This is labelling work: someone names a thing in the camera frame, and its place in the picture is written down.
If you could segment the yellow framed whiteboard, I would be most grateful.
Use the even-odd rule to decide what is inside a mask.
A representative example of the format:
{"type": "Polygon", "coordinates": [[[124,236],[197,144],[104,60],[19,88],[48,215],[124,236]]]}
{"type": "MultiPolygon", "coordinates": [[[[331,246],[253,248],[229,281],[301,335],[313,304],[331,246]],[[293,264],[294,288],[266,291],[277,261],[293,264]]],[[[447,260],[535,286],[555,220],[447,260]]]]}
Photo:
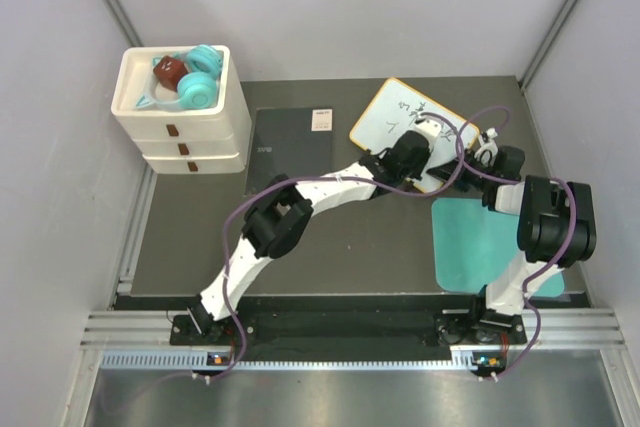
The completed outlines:
{"type": "MultiPolygon", "coordinates": [[[[385,147],[392,147],[405,131],[413,127],[415,120],[425,112],[446,118],[458,130],[466,121],[460,115],[399,79],[389,78],[356,121],[349,133],[349,138],[362,150],[378,153],[385,147]]],[[[443,165],[456,158],[456,136],[451,127],[441,120],[433,120],[441,123],[442,131],[435,143],[426,169],[443,165]]],[[[471,147],[479,134],[479,128],[469,123],[461,134],[464,147],[471,147]]],[[[413,182],[419,191],[425,193],[440,188],[443,183],[443,181],[429,176],[426,170],[422,174],[421,180],[413,182]]]]}

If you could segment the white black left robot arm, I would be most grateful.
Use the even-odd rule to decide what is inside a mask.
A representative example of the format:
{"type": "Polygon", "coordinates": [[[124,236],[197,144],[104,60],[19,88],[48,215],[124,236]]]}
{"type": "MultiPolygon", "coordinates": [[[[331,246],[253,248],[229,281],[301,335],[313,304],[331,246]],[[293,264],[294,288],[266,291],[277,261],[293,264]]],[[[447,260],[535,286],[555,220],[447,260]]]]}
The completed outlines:
{"type": "Polygon", "coordinates": [[[320,177],[273,179],[271,184],[230,214],[223,224],[224,263],[216,279],[189,310],[192,331],[205,343],[226,334],[226,319],[258,274],[290,253],[310,220],[347,203],[368,201],[386,193],[405,192],[401,184],[419,180],[433,153],[441,125],[415,127],[396,143],[350,166],[320,177]]]}

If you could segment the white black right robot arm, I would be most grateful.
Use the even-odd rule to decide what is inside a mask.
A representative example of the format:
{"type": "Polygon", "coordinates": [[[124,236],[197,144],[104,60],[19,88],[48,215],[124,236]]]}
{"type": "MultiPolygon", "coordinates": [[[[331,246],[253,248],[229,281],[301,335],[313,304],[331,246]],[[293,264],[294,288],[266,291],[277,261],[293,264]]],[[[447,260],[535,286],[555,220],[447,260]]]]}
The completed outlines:
{"type": "Polygon", "coordinates": [[[516,147],[499,147],[489,161],[467,149],[464,161],[459,172],[458,162],[452,160],[427,173],[451,180],[462,192],[475,188],[488,210],[518,217],[519,252],[498,279],[482,287],[466,319],[469,335],[487,343],[516,330],[525,302],[547,279],[593,255],[597,243],[593,195],[585,183],[523,177],[525,153],[516,147]]]}

